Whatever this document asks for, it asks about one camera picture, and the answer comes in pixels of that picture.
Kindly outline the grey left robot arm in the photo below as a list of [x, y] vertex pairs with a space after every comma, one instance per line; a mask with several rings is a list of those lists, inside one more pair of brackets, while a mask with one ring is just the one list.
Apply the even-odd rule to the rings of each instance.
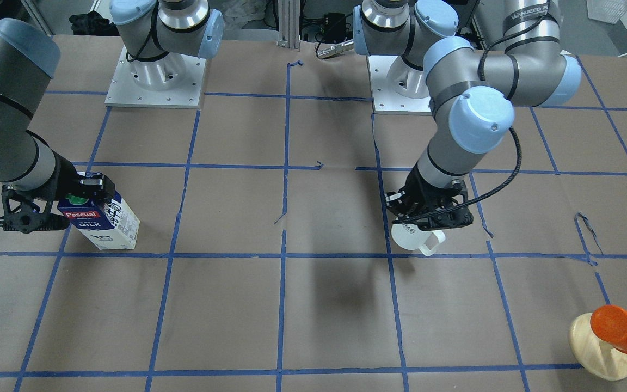
[[420, 71], [437, 125], [403, 188], [385, 195], [394, 228], [471, 225], [475, 201], [463, 178], [513, 132], [514, 106], [562, 105], [580, 86], [580, 65], [561, 52], [557, 2], [503, 9], [505, 49], [482, 53], [456, 35], [458, 15], [443, 1], [364, 1], [352, 13], [356, 53], [399, 56]]

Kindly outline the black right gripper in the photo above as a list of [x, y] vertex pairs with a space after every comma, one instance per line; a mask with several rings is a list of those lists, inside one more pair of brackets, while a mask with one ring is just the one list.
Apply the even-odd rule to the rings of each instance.
[[21, 185], [2, 186], [3, 231], [57, 231], [68, 228], [69, 218], [51, 212], [54, 201], [67, 196], [97, 199], [109, 203], [115, 194], [115, 183], [106, 175], [78, 174], [70, 161], [55, 156], [52, 176], [35, 189]]

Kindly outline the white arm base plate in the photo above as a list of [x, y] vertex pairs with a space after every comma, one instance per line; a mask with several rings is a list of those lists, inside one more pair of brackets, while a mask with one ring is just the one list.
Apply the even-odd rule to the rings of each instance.
[[400, 56], [369, 56], [367, 63], [374, 113], [431, 115], [421, 70], [408, 66]]
[[122, 48], [107, 92], [110, 107], [200, 109], [207, 59], [169, 53], [156, 62], [129, 62]]

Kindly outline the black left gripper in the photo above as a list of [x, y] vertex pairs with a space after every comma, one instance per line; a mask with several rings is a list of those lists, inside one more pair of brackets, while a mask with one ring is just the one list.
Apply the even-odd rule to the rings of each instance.
[[[413, 166], [405, 185], [396, 193], [385, 193], [386, 208], [399, 220], [424, 213], [451, 209], [468, 200], [468, 190], [464, 180], [450, 184], [449, 188], [437, 188], [426, 182], [417, 166]], [[411, 224], [421, 231], [463, 228], [472, 225], [474, 217], [468, 207], [429, 218], [414, 218]]]

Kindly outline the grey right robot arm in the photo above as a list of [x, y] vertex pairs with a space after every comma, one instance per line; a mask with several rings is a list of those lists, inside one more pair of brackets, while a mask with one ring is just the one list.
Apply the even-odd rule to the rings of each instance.
[[[222, 13], [207, 1], [112, 1], [112, 20], [140, 87], [164, 89], [185, 76], [179, 60], [216, 56], [223, 37]], [[104, 174], [80, 174], [70, 161], [28, 129], [54, 77], [60, 49], [26, 22], [0, 20], [0, 183], [4, 231], [57, 231], [72, 215], [52, 204], [87, 199], [111, 204], [115, 185]]]

